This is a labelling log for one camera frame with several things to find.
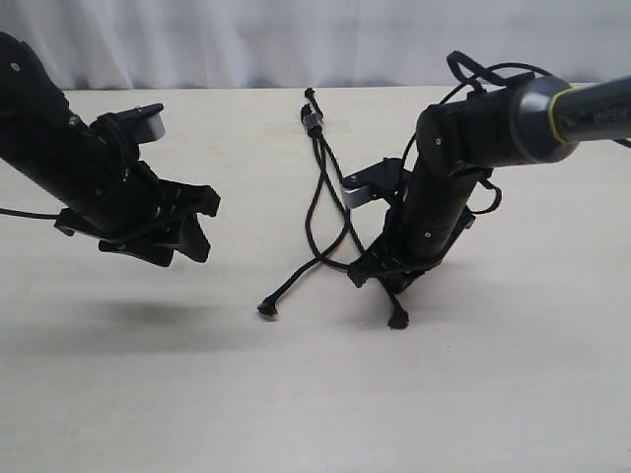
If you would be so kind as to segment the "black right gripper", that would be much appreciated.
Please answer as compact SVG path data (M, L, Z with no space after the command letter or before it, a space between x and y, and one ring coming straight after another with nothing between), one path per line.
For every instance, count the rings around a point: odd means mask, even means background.
M382 235L349 264L351 282L361 288L369 279L382 277L386 290L399 295L440 265L455 242L467 201L485 174L485 169L472 168L438 175L417 164L406 196Z

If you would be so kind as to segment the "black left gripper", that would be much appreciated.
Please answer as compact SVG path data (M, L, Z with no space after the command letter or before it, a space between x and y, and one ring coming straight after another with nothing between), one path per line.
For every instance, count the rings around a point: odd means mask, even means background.
M192 185L160 179L140 160L138 144L111 124L93 137L105 152L104 166L86 197L69 204L55 227L68 236L97 238L99 251L130 256L169 267L176 252L204 263L210 242L197 216L215 217L221 196L209 185Z

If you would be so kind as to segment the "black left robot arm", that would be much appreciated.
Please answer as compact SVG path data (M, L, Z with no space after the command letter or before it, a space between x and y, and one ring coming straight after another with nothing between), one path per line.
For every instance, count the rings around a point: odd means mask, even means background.
M136 106L87 124L35 51L1 35L1 158L64 204L54 226L160 267L177 252L204 263L211 245L198 218L217 214L220 195L160 178L141 159L141 145L166 133L163 109Z

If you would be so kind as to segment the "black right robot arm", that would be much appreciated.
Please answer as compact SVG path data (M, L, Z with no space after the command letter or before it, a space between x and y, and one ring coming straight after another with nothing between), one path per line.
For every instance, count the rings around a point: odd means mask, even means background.
M384 199L382 233L350 264L356 287L379 278L395 293L441 264L476 212L467 201L493 169L555 164L581 142L630 137L630 80L577 88L545 76L464 101L432 104L412 139L417 159L384 158L343 180L344 201L357 208Z

